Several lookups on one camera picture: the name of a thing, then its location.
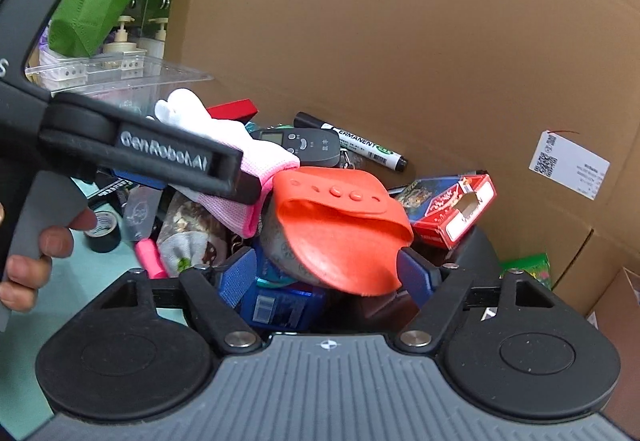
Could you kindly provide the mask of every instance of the open cardboard box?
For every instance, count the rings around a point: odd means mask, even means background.
[[[367,163],[387,186],[487,170],[500,258],[546,252],[582,312],[640,251],[640,0],[174,0],[165,57],[215,75],[207,105],[403,154],[404,174]],[[529,169],[548,130],[610,163],[594,200]]]
[[[636,439],[640,438],[640,277],[620,268],[589,316],[620,354],[620,379],[605,414]]]

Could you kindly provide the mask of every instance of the black circular motor housing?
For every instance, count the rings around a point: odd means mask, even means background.
[[[136,302],[130,284],[91,302],[40,350],[36,377],[54,411],[100,423],[145,419],[185,402],[209,378],[209,345],[159,317],[149,299]]]
[[[510,282],[502,285],[497,315],[466,323],[447,345],[443,362],[462,395],[519,421],[600,410],[620,373],[615,347],[554,295],[536,294],[538,282]],[[506,294],[509,286],[517,287],[515,298]]]

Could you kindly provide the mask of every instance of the human hand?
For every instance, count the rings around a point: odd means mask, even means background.
[[[0,225],[4,219],[4,208],[0,204]],[[74,230],[95,228],[95,214],[86,208],[69,225]],[[14,311],[29,311],[36,303],[38,289],[49,281],[51,257],[64,259],[74,249],[74,238],[68,228],[47,228],[40,234],[42,257],[29,259],[12,255],[6,261],[8,280],[0,283],[0,301]]]

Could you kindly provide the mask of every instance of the white label on blue package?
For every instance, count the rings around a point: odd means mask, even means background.
[[[609,161],[558,134],[545,131],[533,154],[529,170],[546,176],[575,192],[596,198]]]

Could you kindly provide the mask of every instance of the red box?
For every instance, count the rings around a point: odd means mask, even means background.
[[[453,248],[496,192],[487,174],[418,179],[397,197],[414,233],[425,243]]]

